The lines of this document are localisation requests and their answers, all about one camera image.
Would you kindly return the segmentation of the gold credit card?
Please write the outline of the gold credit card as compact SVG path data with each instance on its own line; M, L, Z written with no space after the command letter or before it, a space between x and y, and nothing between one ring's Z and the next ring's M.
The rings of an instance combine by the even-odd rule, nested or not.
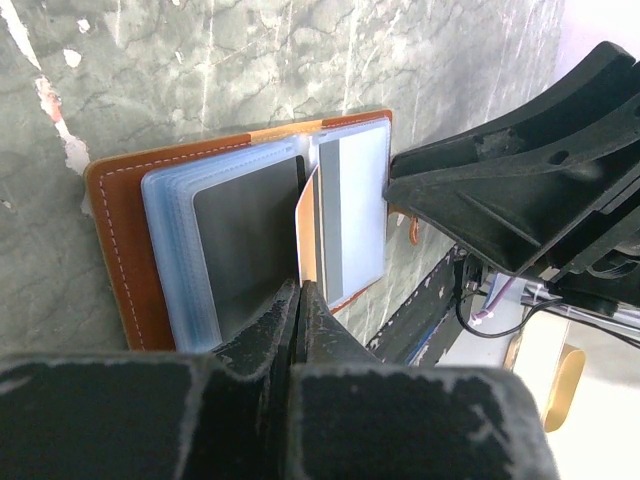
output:
M318 201L316 199L319 167L316 166L307 180L295 208L296 245L300 284L319 279L319 226Z

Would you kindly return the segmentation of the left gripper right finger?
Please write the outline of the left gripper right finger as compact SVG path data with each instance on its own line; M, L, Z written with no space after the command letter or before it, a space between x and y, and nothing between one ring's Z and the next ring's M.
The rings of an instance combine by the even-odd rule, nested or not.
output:
M300 297L290 371L288 479L555 479L534 399L502 369L385 364Z

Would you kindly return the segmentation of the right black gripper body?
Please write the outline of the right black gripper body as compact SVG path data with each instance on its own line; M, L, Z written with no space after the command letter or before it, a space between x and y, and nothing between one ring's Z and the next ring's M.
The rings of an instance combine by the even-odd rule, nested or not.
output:
M639 186L604 201L562 190L543 204L543 216L560 238L522 276L541 280L552 294L576 306L611 314L639 306Z

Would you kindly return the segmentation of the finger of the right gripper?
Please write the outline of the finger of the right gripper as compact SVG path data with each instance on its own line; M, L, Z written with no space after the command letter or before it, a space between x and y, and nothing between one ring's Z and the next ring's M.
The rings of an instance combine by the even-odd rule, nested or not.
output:
M512 275L570 267L639 203L639 64L610 42L524 105L395 156L386 200Z

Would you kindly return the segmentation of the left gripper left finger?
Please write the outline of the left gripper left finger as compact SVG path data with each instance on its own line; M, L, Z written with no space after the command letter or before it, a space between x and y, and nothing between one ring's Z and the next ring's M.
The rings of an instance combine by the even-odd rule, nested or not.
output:
M274 479L299 286L204 354L1 361L5 479Z

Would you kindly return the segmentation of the black credit card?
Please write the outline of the black credit card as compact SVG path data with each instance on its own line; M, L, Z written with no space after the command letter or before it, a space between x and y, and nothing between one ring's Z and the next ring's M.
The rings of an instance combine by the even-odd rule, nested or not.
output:
M193 198L221 337L259 316L297 275L294 210L304 163L294 156L203 189Z

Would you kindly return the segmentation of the brown leather card holder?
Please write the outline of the brown leather card holder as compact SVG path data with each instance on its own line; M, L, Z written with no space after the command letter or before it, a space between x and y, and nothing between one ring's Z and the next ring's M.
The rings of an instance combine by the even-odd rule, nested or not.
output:
M286 280L338 311L385 273L381 109L96 161L89 204L128 346L204 353Z

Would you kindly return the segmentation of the white credit card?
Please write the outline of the white credit card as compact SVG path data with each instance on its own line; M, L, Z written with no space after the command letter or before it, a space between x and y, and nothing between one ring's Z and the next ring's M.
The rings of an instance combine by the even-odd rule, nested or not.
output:
M385 272L386 131L375 128L319 144L324 289L331 308Z

